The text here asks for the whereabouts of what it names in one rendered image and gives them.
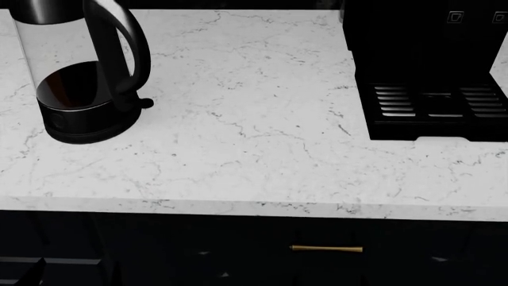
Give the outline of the black kettle power base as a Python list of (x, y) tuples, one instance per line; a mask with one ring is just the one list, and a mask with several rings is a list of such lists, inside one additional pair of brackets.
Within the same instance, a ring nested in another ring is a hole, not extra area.
[(48, 135), (57, 141), (86, 145), (109, 140), (124, 133), (140, 117), (140, 109), (121, 112), (114, 106), (96, 106), (85, 110), (40, 108)]

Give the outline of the dark cabinet drawer front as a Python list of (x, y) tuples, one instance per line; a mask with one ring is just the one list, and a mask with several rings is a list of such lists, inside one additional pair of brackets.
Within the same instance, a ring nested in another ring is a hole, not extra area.
[(508, 222), (0, 211), (0, 286), (508, 286)]

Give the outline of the black drip tray grate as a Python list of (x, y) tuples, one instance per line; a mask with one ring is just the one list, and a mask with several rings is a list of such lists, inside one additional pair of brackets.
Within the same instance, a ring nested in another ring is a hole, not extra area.
[(489, 85), (466, 87), (408, 87), (374, 85), (375, 108), (383, 118), (412, 121), (459, 121), (508, 118), (508, 98)]

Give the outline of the black coffee machine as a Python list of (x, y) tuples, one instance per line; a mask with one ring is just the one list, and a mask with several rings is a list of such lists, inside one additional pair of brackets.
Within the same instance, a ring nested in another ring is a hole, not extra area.
[(508, 0), (343, 0), (341, 20), (372, 140), (508, 142), (508, 118), (383, 118), (371, 93), (374, 85), (502, 92), (490, 71), (508, 33)]

